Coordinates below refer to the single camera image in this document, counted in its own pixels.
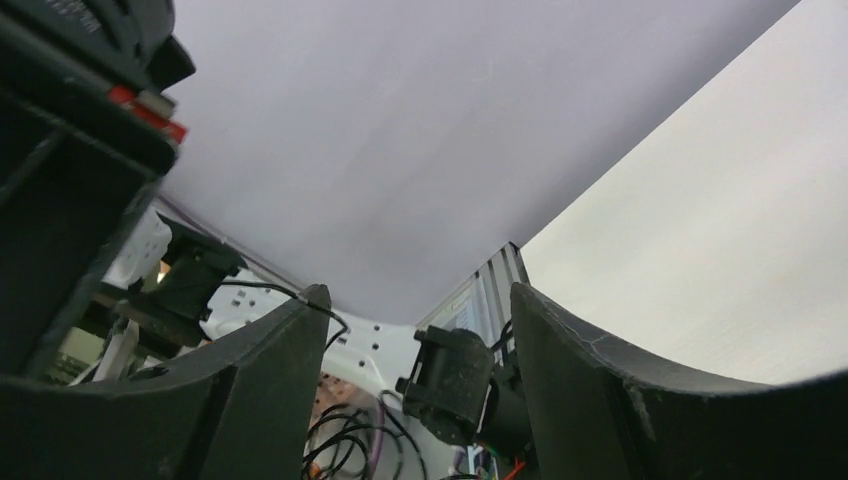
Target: white connector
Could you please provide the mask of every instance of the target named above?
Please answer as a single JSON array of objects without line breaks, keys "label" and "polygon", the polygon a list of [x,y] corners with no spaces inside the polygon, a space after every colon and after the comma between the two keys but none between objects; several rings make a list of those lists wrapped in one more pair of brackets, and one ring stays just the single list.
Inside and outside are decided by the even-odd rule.
[{"label": "white connector", "polygon": [[159,218],[154,208],[148,208],[103,281],[126,290],[158,267],[171,238],[171,227]]}]

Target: wire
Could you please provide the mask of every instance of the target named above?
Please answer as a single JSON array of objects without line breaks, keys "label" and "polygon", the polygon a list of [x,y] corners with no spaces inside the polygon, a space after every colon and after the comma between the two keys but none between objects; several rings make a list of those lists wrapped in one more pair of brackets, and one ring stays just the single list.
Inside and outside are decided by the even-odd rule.
[{"label": "wire", "polygon": [[[144,295],[148,296],[148,298],[152,297],[152,299],[155,301],[155,297],[162,295],[162,294],[168,294],[168,293],[172,293],[172,292],[179,291],[179,290],[185,290],[185,289],[189,289],[189,288],[203,287],[203,286],[206,286],[206,285],[212,285],[212,284],[211,283],[200,283],[200,284],[192,284],[192,285],[181,285],[181,286],[175,287],[175,288],[163,288],[163,289],[152,290],[150,292],[145,293]],[[324,346],[325,352],[334,343],[336,343],[336,340],[341,338],[342,335],[344,335],[346,333],[350,333],[350,325],[348,325],[348,323],[345,322],[344,319],[342,317],[340,317],[336,312],[330,310],[329,308],[322,307],[321,305],[318,305],[317,303],[309,300],[308,298],[306,298],[303,295],[295,292],[294,290],[292,290],[290,288],[286,288],[282,285],[277,285],[276,283],[267,283],[267,282],[248,282],[248,281],[244,281],[244,280],[224,280],[220,283],[217,283],[217,285],[220,286],[220,287],[230,286],[230,287],[261,288],[261,289],[266,289],[266,290],[275,290],[277,292],[284,293],[284,294],[288,295],[289,297],[303,303],[307,307],[309,307],[313,310],[317,310],[317,311],[323,313],[324,315],[327,315],[328,317],[332,318],[333,320],[338,322],[339,325],[341,325],[342,329],[339,330],[338,332],[336,332],[335,334],[333,334],[332,337],[330,337],[330,340]]]},{"label": "wire", "polygon": [[[357,437],[354,437],[352,435],[343,435],[343,436],[338,437],[338,436],[334,435],[333,440],[335,442],[344,441],[344,440],[351,441],[357,447],[359,447],[360,450],[362,450],[362,455],[364,455],[366,458],[368,457],[368,449],[365,447],[365,444],[362,442],[362,440],[358,439]],[[303,457],[303,472],[302,472],[301,476],[306,475],[306,473],[309,471],[310,466],[312,465],[312,461],[315,460],[315,458],[318,457],[318,455],[320,455],[324,450],[327,450],[328,448],[333,447],[334,445],[335,445],[335,443],[331,443],[329,441],[324,442],[318,448],[309,452],[309,454],[307,456]],[[368,469],[367,468],[363,469],[363,472],[360,475],[360,478],[362,480],[368,479]]]},{"label": "wire", "polygon": [[334,343],[336,343],[336,340],[338,340],[342,335],[344,335],[346,333],[350,333],[350,325],[348,325],[347,322],[345,322],[344,319],[342,319],[342,317],[339,316],[339,314],[330,310],[329,308],[324,308],[321,305],[318,305],[317,303],[312,302],[311,300],[304,297],[303,295],[295,292],[294,290],[292,290],[290,288],[286,288],[282,285],[277,285],[276,283],[246,282],[246,281],[243,281],[243,280],[224,280],[223,282],[221,282],[220,285],[222,287],[223,286],[232,286],[232,287],[248,287],[248,288],[266,288],[266,289],[269,289],[269,290],[276,290],[278,292],[282,292],[282,293],[290,296],[291,298],[294,298],[295,300],[299,300],[300,302],[302,302],[307,307],[309,307],[313,310],[317,310],[317,311],[327,315],[328,317],[332,318],[333,320],[338,322],[339,325],[342,326],[342,329],[339,330],[338,332],[336,332],[332,337],[330,337],[330,340],[327,342],[327,345],[324,346],[325,352]]},{"label": "wire", "polygon": [[403,401],[401,400],[398,394],[390,390],[383,390],[379,394],[377,394],[377,400],[382,402],[383,407],[385,407],[386,416],[389,417],[389,420],[392,422],[392,424],[394,424],[394,426],[398,430],[400,430],[401,436],[406,437],[407,440],[409,440],[409,443],[412,445],[412,449],[415,450],[415,454],[418,456],[418,464],[421,466],[421,473],[423,475],[421,478],[427,480],[430,477],[429,475],[427,475],[427,465],[424,463],[424,455],[421,454],[421,449],[418,447],[418,442],[416,442],[415,439],[412,438],[412,435],[409,434],[409,431],[407,431],[407,429],[404,428],[400,421],[395,418],[395,416],[391,412],[391,409],[386,405],[386,402],[383,401],[383,397],[385,397],[386,395],[394,398],[395,400],[398,400],[401,403],[403,403]]},{"label": "wire", "polygon": [[493,352],[497,352],[498,350],[501,351],[501,361],[503,363],[506,363],[506,357],[507,357],[507,355],[509,355],[509,349],[507,349],[507,343],[509,343],[509,341],[512,340],[513,336],[514,336],[514,334],[513,334],[513,330],[512,330],[512,320],[508,320],[504,324],[503,329],[501,329],[501,337],[491,347],[491,350]]},{"label": "wire", "polygon": [[[346,413],[336,413],[336,414],[331,415],[331,413],[333,413],[333,412],[336,412],[336,411],[339,411],[339,410],[344,410],[348,407],[350,407],[350,405],[347,404],[347,403],[339,403],[339,404],[331,405],[330,407],[327,407],[321,413],[321,417],[319,418],[319,420],[312,427],[310,427],[309,431],[307,432],[307,438],[311,440],[313,438],[313,436],[320,430],[320,428],[323,425],[326,425],[327,423],[330,423],[330,422],[336,421],[336,420],[345,420],[345,423],[344,423],[344,426],[342,427],[342,429],[339,432],[337,432],[333,437],[327,439],[327,441],[325,442],[325,444],[333,445],[335,447],[335,451],[333,452],[333,458],[330,461],[330,464],[328,466],[326,466],[325,468],[321,469],[318,472],[319,476],[316,476],[316,478],[329,478],[329,477],[331,477],[331,476],[333,476],[337,473],[342,474],[343,476],[350,476],[350,477],[359,477],[364,472],[369,472],[371,475],[373,475],[374,472],[376,471],[377,463],[372,462],[371,460],[373,458],[379,459],[379,452],[380,452],[380,450],[382,450],[382,445],[381,445],[382,440],[380,440],[378,437],[382,437],[383,434],[389,435],[392,438],[393,442],[395,443],[395,447],[398,451],[398,463],[397,463],[397,467],[395,468],[395,472],[394,472],[394,475],[392,476],[392,478],[393,479],[400,478],[400,475],[403,471],[403,465],[404,465],[404,462],[403,462],[404,451],[403,451],[403,445],[400,441],[399,435],[396,434],[395,432],[391,431],[389,428],[385,427],[382,423],[379,423],[380,422],[380,418],[379,418],[380,412],[379,411],[378,411],[378,423],[379,423],[378,425],[372,425],[370,423],[365,423],[365,422],[359,421],[358,417],[360,415],[362,415],[362,414],[367,415],[367,413],[368,413],[366,410],[363,410],[363,409],[357,409],[356,412],[352,415],[346,414]],[[378,408],[382,409],[384,407],[382,405],[379,405]],[[343,436],[351,434],[351,433],[355,433],[355,432],[371,432],[371,433],[373,433],[374,434],[374,442],[373,442],[373,444],[371,444],[370,441],[368,442],[369,443],[369,446],[368,446],[369,447],[369,455],[365,459],[366,463],[363,466],[363,468],[358,472],[347,472],[347,471],[343,470],[343,467],[344,467],[345,463],[348,461],[348,459],[350,458],[351,454],[353,453],[355,445],[351,444],[348,451],[341,457],[341,459],[339,459],[339,456],[338,456],[338,454],[339,454],[339,444],[343,441],[343,439],[341,439]],[[307,461],[309,459],[310,459],[309,454],[307,454],[307,456],[304,457],[304,461]]]},{"label": "wire", "polygon": [[448,475],[447,477],[442,477],[440,480],[479,480],[480,477],[471,473],[457,473],[456,475]]},{"label": "wire", "polygon": [[[397,435],[394,432],[391,431],[391,429],[389,429],[388,427],[378,427],[376,425],[360,424],[360,425],[354,425],[352,427],[347,427],[347,428],[341,429],[338,433],[336,433],[335,435],[333,435],[332,437],[327,439],[327,441],[324,442],[320,447],[318,447],[317,449],[315,449],[312,452],[309,452],[305,457],[303,457],[303,462],[307,465],[311,464],[322,451],[326,450],[326,448],[329,448],[330,446],[334,446],[342,440],[349,439],[349,438],[356,438],[356,437],[351,437],[348,434],[354,433],[354,432],[360,431],[360,430],[366,430],[366,429],[367,430],[382,430],[382,431],[388,433],[389,436],[392,437],[395,440],[395,445],[397,446],[397,449],[398,449],[398,458],[403,458],[403,447],[401,446],[400,439],[397,437]],[[333,473],[335,473],[335,471],[338,471],[338,469],[340,467],[341,467],[341,465],[336,467],[335,469],[330,470],[329,474],[332,475]],[[400,478],[400,473],[401,473],[402,468],[403,468],[403,463],[398,462],[398,467],[395,470],[394,476],[392,477],[393,479]],[[364,470],[363,474],[373,473],[368,468],[368,453],[367,453],[367,450],[365,451],[365,467],[364,467],[363,470]]]},{"label": "wire", "polygon": [[[377,426],[384,427],[386,425],[386,408],[382,402],[377,400]],[[377,471],[377,464],[380,462],[380,454],[383,452],[383,431],[376,430],[374,433],[374,445],[371,448],[371,455],[368,457],[368,468],[372,472]]]},{"label": "wire", "polygon": [[[321,412],[321,418],[307,432],[307,439],[312,440],[313,436],[315,435],[315,433],[317,433],[319,431],[321,426],[323,426],[323,425],[325,425],[325,424],[327,424],[331,421],[334,421],[334,420],[345,420],[345,423],[342,426],[342,428],[347,428],[351,423],[355,423],[357,425],[364,425],[364,423],[360,422],[359,419],[358,419],[359,415],[366,413],[365,410],[362,410],[362,409],[357,409],[356,412],[353,413],[353,415],[348,415],[348,414],[329,415],[330,412],[333,412],[333,411],[336,411],[336,410],[344,410],[345,408],[347,408],[349,406],[350,405],[347,404],[347,403],[338,403],[336,405],[331,405],[330,407],[327,407],[327,409],[325,409],[323,412]],[[340,445],[341,445],[341,442],[337,442],[335,444],[335,449],[333,450],[333,458],[330,460],[330,465],[327,467],[327,469],[330,470],[331,472],[334,472],[334,473],[341,472],[341,473],[343,473],[343,474],[345,474],[346,476],[349,476],[349,477],[358,477],[358,476],[362,475],[362,473],[365,471],[364,466],[358,472],[347,472],[347,471],[342,470],[345,463],[347,463],[348,459],[350,459],[350,456],[353,454],[353,449],[355,448],[355,445],[351,444],[350,448],[348,448],[347,452],[342,456],[341,460],[339,460],[339,446]],[[368,441],[368,449],[369,449],[369,451],[371,450],[371,442],[370,441]]]},{"label": "wire", "polygon": [[509,475],[505,476],[503,478],[503,480],[514,480],[515,477],[518,475],[518,472],[520,472],[521,469],[524,468],[524,465],[527,465],[527,462],[523,462],[523,461],[519,460],[518,458],[516,458],[515,459],[515,468],[511,472],[509,472]]}]

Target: cable bundle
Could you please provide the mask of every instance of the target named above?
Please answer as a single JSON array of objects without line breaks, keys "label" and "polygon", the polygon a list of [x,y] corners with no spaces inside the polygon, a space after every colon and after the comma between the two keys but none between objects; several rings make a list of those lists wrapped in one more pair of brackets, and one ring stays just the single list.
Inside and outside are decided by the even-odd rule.
[{"label": "cable bundle", "polygon": [[[367,418],[368,412],[361,408],[355,409],[353,413],[344,413],[352,408],[349,404],[340,403],[328,407],[321,413],[321,417],[315,422],[315,425],[309,429],[307,441],[311,444],[315,441],[315,435],[320,428],[328,423],[343,421],[342,428],[325,440],[315,448],[309,449],[308,453],[303,457],[302,477],[307,479],[330,479],[334,476],[347,478],[371,479],[376,471],[377,463],[380,459],[382,451],[382,440],[384,436],[388,436],[393,440],[395,448],[398,451],[398,464],[395,467],[393,480],[400,478],[403,471],[404,451],[403,442],[401,439],[406,437],[412,445],[418,456],[418,461],[421,467],[423,478],[427,478],[427,467],[424,464],[424,458],[421,455],[421,449],[418,443],[409,434],[407,429],[400,421],[391,413],[384,402],[386,395],[392,396],[398,400],[399,397],[388,390],[380,392],[377,398],[377,423],[370,423]],[[384,424],[385,417],[394,425],[394,429],[389,428]],[[342,444],[348,442],[347,451],[340,456]],[[333,456],[330,463],[324,467],[316,467],[315,460],[321,453],[333,449]],[[363,458],[363,467],[356,472],[350,472],[344,469],[345,464],[353,456],[354,451],[358,449]]]}]

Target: white backdrop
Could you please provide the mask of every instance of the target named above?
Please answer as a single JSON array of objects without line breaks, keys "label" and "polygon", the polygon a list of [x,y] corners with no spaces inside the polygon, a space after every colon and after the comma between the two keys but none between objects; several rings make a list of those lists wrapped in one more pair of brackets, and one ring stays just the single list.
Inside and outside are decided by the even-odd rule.
[{"label": "white backdrop", "polygon": [[415,323],[794,0],[180,0],[164,195],[358,316]]},{"label": "white backdrop", "polygon": [[804,0],[524,248],[581,318],[703,370],[848,368],[848,5]]}]

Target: black cable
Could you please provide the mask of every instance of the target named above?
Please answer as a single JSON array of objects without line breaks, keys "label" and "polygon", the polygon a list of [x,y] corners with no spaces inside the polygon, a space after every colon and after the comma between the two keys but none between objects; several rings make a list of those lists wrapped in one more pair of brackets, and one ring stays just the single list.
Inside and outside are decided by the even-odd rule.
[{"label": "black cable", "polygon": [[[401,444],[400,437],[398,436],[398,434],[393,432],[389,427],[386,427],[386,426],[381,427],[379,425],[356,425],[356,426],[352,426],[352,427],[343,428],[336,435],[348,434],[348,433],[353,433],[353,432],[356,432],[356,431],[363,431],[363,430],[367,430],[367,431],[379,430],[379,431],[387,434],[389,437],[392,438],[392,440],[394,440],[395,448],[397,449],[397,452],[398,452],[398,464],[395,467],[395,473],[394,473],[394,475],[392,475],[392,479],[397,480],[398,478],[400,478],[400,474],[403,471],[403,456],[404,456],[403,444]],[[370,460],[370,458],[366,458],[366,468],[367,468],[367,464],[368,464],[369,460]],[[340,465],[338,467],[336,467],[335,469],[330,470],[329,471],[330,476],[332,476],[334,473],[341,470],[342,465],[344,465],[343,462],[341,462]]]},{"label": "black cable", "polygon": [[[342,428],[346,428],[351,423],[355,423],[357,425],[364,425],[364,423],[360,422],[357,418],[359,415],[365,413],[365,410],[362,410],[362,409],[357,409],[356,412],[353,413],[353,415],[344,414],[344,413],[336,414],[336,415],[329,415],[330,412],[333,412],[333,411],[336,411],[336,410],[343,410],[343,409],[345,409],[349,406],[350,405],[347,404],[347,403],[337,403],[335,405],[331,405],[331,406],[327,407],[323,412],[321,412],[321,418],[317,422],[315,422],[315,424],[312,427],[310,427],[309,431],[306,434],[307,439],[311,439],[312,436],[315,435],[315,433],[318,432],[318,430],[321,428],[321,426],[323,426],[327,423],[330,423],[332,421],[335,421],[335,420],[345,420],[345,423],[342,426]],[[350,448],[348,448],[348,450],[347,450],[347,453],[345,453],[345,455],[342,456],[341,460],[339,460],[338,455],[339,455],[339,446],[340,445],[341,445],[341,442],[337,442],[335,444],[335,450],[333,451],[333,458],[330,461],[330,465],[328,466],[328,469],[330,469],[330,470],[337,470],[338,471],[339,469],[344,467],[344,464],[348,461],[350,456],[353,454],[353,449],[355,448],[355,445],[351,444]],[[371,449],[370,442],[368,442],[368,449],[369,449],[369,451]],[[362,475],[362,472],[363,472],[363,470],[360,470],[359,472],[356,472],[356,473],[352,473],[352,472],[346,472],[346,473],[349,473],[354,477],[358,477],[358,476]]]},{"label": "black cable", "polygon": [[389,420],[394,424],[394,426],[398,430],[400,430],[401,436],[404,436],[407,438],[407,440],[409,440],[409,443],[412,445],[412,449],[415,450],[415,454],[418,456],[418,463],[421,465],[421,473],[423,474],[421,478],[427,480],[430,477],[427,475],[427,465],[424,463],[424,455],[421,454],[421,449],[418,447],[418,442],[416,442],[415,439],[412,438],[412,435],[410,435],[406,428],[401,425],[400,421],[398,421],[398,419],[395,418],[394,415],[392,415],[391,409],[388,407],[388,405],[386,405],[386,402],[383,401],[383,397],[386,395],[394,398],[395,400],[398,400],[401,403],[403,403],[403,401],[401,400],[400,396],[398,396],[398,394],[392,392],[391,390],[383,390],[377,395],[377,400],[383,404],[386,416],[389,417]]},{"label": "black cable", "polygon": [[[203,283],[203,284],[193,284],[193,285],[181,285],[181,286],[176,287],[176,288],[163,288],[163,289],[151,290],[150,292],[147,292],[143,295],[146,295],[148,298],[151,298],[155,302],[155,297],[158,296],[158,295],[161,295],[163,293],[167,294],[167,293],[171,293],[171,292],[175,292],[175,291],[179,291],[179,290],[184,290],[184,289],[188,289],[188,288],[202,287],[202,286],[205,286],[205,285],[210,285],[210,284]],[[350,325],[348,325],[347,322],[345,322],[344,319],[342,319],[342,317],[340,317],[337,313],[333,312],[329,308],[324,308],[321,305],[318,305],[317,303],[312,302],[311,300],[304,297],[303,295],[295,292],[294,290],[292,290],[290,288],[286,288],[282,285],[277,285],[276,283],[267,283],[267,282],[248,282],[248,281],[244,281],[244,280],[224,280],[223,282],[219,283],[218,286],[221,286],[221,287],[231,286],[231,287],[262,288],[262,289],[267,289],[267,290],[275,290],[277,292],[284,293],[284,294],[288,295],[289,297],[300,301],[301,303],[303,303],[307,307],[309,307],[313,310],[317,310],[317,311],[323,313],[324,315],[327,315],[328,317],[332,318],[333,320],[338,322],[339,325],[342,326],[342,329],[339,330],[338,332],[336,332],[335,334],[333,334],[332,337],[330,337],[330,340],[324,346],[325,352],[342,335],[344,335],[346,333],[350,333]]]},{"label": "black cable", "polygon": [[[357,417],[359,415],[363,415],[363,414],[367,415],[367,413],[368,413],[366,410],[363,410],[363,409],[357,409],[356,412],[353,413],[352,415],[351,414],[344,414],[344,413],[330,415],[330,413],[332,413],[334,411],[343,410],[343,409],[345,409],[349,406],[350,405],[346,404],[346,403],[339,403],[339,404],[331,405],[330,407],[327,407],[323,412],[321,412],[321,417],[319,418],[319,420],[317,422],[315,422],[315,424],[307,432],[307,438],[312,438],[312,436],[315,433],[317,433],[318,430],[320,429],[320,427],[322,427],[323,425],[330,423],[332,421],[335,421],[335,420],[345,420],[345,424],[343,425],[342,429],[339,432],[337,432],[336,435],[334,435],[334,437],[330,437],[325,442],[325,443],[334,444],[335,451],[333,452],[333,458],[330,461],[330,465],[327,466],[326,468],[323,468],[322,471],[321,471],[321,474],[327,474],[328,478],[331,478],[333,475],[335,475],[337,473],[344,473],[344,474],[347,474],[347,475],[352,476],[354,478],[361,476],[363,471],[368,468],[368,461],[370,460],[370,458],[369,458],[370,455],[367,455],[366,458],[365,458],[365,465],[363,466],[363,470],[360,470],[359,472],[355,472],[355,473],[344,471],[342,469],[343,469],[345,463],[347,462],[347,460],[350,458],[351,454],[353,453],[355,445],[351,444],[348,451],[341,457],[341,459],[339,459],[338,453],[339,453],[339,445],[341,444],[341,441],[334,441],[334,438],[335,437],[341,438],[341,436],[347,435],[349,433],[357,432],[357,431],[374,432],[375,430],[380,430],[380,431],[388,434],[390,437],[392,437],[392,440],[395,443],[395,447],[398,451],[398,464],[397,464],[397,467],[395,468],[395,473],[392,476],[392,479],[397,480],[398,478],[400,478],[400,475],[403,472],[404,451],[403,451],[403,445],[401,444],[400,437],[398,436],[398,434],[391,431],[387,427],[380,427],[380,426],[373,425],[371,423],[360,422]],[[355,423],[356,426],[351,427],[350,423]],[[368,448],[369,448],[369,454],[370,454],[371,441],[369,441],[368,443],[369,443]]]},{"label": "black cable", "polygon": [[[389,427],[385,427],[385,426],[381,427],[379,425],[361,424],[361,425],[354,425],[352,427],[343,428],[338,433],[336,433],[332,437],[328,438],[327,441],[325,441],[320,447],[316,448],[312,452],[309,452],[305,457],[303,457],[303,462],[306,465],[310,465],[313,461],[315,461],[315,458],[317,458],[318,455],[321,454],[321,452],[326,450],[326,448],[334,446],[334,445],[338,444],[339,442],[341,442],[343,440],[346,440],[346,439],[349,439],[349,438],[356,438],[356,437],[352,437],[349,434],[360,431],[360,430],[380,430],[384,433],[387,433],[390,437],[392,437],[392,439],[395,440],[395,446],[398,449],[398,456],[399,456],[398,458],[403,458],[403,446],[400,443],[400,439],[397,437],[395,432],[393,432]],[[364,468],[365,471],[363,472],[364,474],[370,473],[370,472],[368,472],[368,460],[369,460],[369,458],[368,458],[368,453],[367,453],[367,450],[366,450],[366,453],[365,453],[365,468]],[[334,473],[334,471],[338,471],[338,469],[341,467],[341,465],[330,470],[328,473],[330,473],[332,475]],[[403,468],[403,463],[399,462],[398,467],[395,470],[395,475],[392,478],[397,479],[398,477],[400,477],[400,472],[401,472],[402,468]]]},{"label": "black cable", "polygon": [[512,330],[512,320],[508,320],[503,329],[501,329],[501,337],[498,338],[498,341],[492,345],[491,350],[493,352],[501,351],[501,361],[506,363],[506,356],[509,355],[509,349],[507,348],[507,343],[512,340],[514,337]]},{"label": "black cable", "polygon": [[276,283],[263,283],[263,282],[246,282],[243,280],[224,280],[221,282],[221,286],[233,286],[233,287],[248,287],[248,288],[266,288],[269,290],[276,290],[278,292],[284,293],[295,300],[299,300],[307,307],[317,310],[328,317],[332,318],[339,325],[342,326],[342,329],[336,332],[332,337],[330,337],[330,341],[327,342],[327,345],[324,346],[324,351],[326,352],[342,335],[346,333],[350,333],[350,325],[342,319],[336,312],[330,310],[329,308],[324,308],[317,303],[312,302],[308,298],[303,295],[295,292],[292,289],[286,288],[282,285],[277,285]]},{"label": "black cable", "polygon": [[447,477],[442,477],[440,480],[478,480],[480,477],[477,475],[473,475],[471,473],[457,473],[456,475],[448,475]]},{"label": "black cable", "polygon": [[[367,480],[368,479],[368,468],[367,468],[368,449],[365,447],[365,443],[363,443],[362,440],[360,440],[359,438],[354,437],[352,435],[344,435],[344,436],[338,437],[338,438],[336,438],[336,435],[334,435],[332,438],[336,442],[344,441],[344,440],[351,441],[357,447],[359,447],[359,449],[362,451],[362,456],[365,458],[365,462],[366,462],[365,471],[362,472],[362,475],[360,475],[360,478],[362,480]],[[315,460],[315,458],[318,457],[318,455],[320,455],[324,450],[327,450],[328,448],[330,448],[332,446],[334,446],[334,443],[330,443],[329,441],[324,442],[318,448],[309,452],[309,454],[307,456],[303,457],[303,470],[301,472],[302,476],[306,476],[306,474],[309,471],[309,467],[310,467],[310,465],[312,465],[312,462]]]}]

